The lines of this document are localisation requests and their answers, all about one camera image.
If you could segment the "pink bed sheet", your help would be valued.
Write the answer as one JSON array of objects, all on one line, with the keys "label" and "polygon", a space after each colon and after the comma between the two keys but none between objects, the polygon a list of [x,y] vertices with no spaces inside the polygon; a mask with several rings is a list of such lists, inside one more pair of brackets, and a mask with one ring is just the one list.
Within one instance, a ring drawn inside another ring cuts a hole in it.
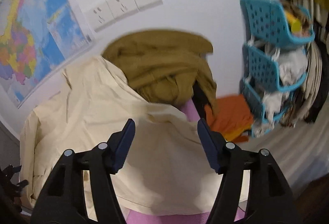
[{"label": "pink bed sheet", "polygon": [[200,120],[192,101],[181,112],[186,120],[170,119],[137,131],[129,158],[140,176],[131,201],[128,223],[205,223],[222,180],[207,161],[197,135]]}]

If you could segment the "olive brown jacket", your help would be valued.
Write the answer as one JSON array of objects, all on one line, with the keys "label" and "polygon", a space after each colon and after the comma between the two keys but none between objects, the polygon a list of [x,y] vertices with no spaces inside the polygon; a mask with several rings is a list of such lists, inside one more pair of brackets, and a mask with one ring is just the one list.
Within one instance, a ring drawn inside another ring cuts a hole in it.
[{"label": "olive brown jacket", "polygon": [[120,68],[128,85],[148,102],[181,107],[197,85],[202,100],[218,112],[217,85],[206,60],[212,52],[211,42],[198,34],[151,29],[109,43],[102,57]]}]

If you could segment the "cream large garment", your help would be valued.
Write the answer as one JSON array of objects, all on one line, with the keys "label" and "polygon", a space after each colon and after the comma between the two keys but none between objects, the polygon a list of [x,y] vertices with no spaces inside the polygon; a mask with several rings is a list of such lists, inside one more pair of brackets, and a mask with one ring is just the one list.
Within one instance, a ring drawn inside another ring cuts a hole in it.
[{"label": "cream large garment", "polygon": [[119,204],[148,215],[212,209],[221,176],[210,168],[196,123],[171,105],[147,102],[102,57],[67,66],[63,78],[60,92],[34,108],[21,131],[25,207],[34,207],[65,150],[90,150],[132,119],[134,140],[123,168],[112,177]]}]

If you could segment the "orange cloth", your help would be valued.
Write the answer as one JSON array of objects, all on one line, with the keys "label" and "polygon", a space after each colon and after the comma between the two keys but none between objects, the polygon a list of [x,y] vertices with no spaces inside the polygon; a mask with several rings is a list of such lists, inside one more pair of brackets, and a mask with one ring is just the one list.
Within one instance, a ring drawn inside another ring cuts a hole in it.
[{"label": "orange cloth", "polygon": [[245,143],[249,140],[247,131],[254,123],[253,115],[242,94],[216,99],[217,111],[205,105],[206,122],[211,131],[220,133],[226,141]]}]

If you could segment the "blue plastic basket rack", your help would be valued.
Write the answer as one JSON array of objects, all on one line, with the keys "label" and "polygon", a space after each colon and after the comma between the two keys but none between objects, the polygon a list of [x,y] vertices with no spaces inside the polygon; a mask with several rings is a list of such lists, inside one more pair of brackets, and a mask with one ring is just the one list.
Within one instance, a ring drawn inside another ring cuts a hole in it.
[{"label": "blue plastic basket rack", "polygon": [[240,0],[240,6],[249,35],[243,45],[241,93],[255,118],[251,135],[261,137],[291,108],[305,80],[301,55],[306,51],[290,47],[282,1]]}]

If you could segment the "white wall socket panel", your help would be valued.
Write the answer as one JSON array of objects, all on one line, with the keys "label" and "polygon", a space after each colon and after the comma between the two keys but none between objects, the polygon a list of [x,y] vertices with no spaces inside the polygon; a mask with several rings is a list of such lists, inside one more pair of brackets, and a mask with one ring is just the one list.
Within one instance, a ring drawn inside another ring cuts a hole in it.
[{"label": "white wall socket panel", "polygon": [[89,9],[85,16],[91,29],[98,32],[123,18],[162,3],[163,0],[105,0]]}]

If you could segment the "hanging clothes rack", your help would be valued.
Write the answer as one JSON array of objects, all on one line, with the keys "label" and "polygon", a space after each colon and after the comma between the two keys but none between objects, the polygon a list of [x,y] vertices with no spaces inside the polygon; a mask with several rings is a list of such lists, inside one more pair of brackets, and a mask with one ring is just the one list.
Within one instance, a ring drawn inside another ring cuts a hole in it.
[{"label": "hanging clothes rack", "polygon": [[315,123],[328,99],[328,0],[283,0],[290,47],[301,55],[305,80],[294,95],[282,124]]}]

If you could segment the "wall map poster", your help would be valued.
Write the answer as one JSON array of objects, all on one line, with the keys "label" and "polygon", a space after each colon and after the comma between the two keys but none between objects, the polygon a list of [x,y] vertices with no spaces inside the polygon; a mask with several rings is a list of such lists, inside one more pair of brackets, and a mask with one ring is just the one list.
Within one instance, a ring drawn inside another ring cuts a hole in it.
[{"label": "wall map poster", "polygon": [[91,42],[70,0],[1,0],[1,86],[20,107],[50,73]]}]

